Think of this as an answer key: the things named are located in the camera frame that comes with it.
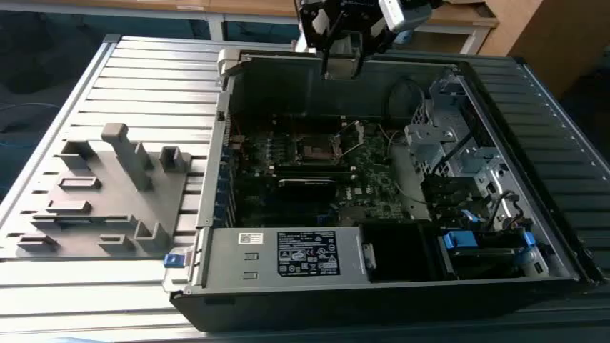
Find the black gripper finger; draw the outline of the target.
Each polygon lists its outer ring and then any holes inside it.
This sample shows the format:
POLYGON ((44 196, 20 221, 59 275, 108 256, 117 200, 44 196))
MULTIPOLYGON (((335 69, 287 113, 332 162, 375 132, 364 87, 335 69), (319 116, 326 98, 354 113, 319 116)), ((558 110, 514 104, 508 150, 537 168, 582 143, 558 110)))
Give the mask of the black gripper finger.
POLYGON ((376 45, 375 37, 370 31, 363 31, 355 35, 355 71, 354 78, 362 73, 362 67, 366 60, 375 54, 376 45))
POLYGON ((331 70, 330 70, 330 58, 331 58, 331 47, 334 44, 335 38, 332 36, 327 37, 324 47, 322 49, 322 77, 323 79, 332 79, 331 70))

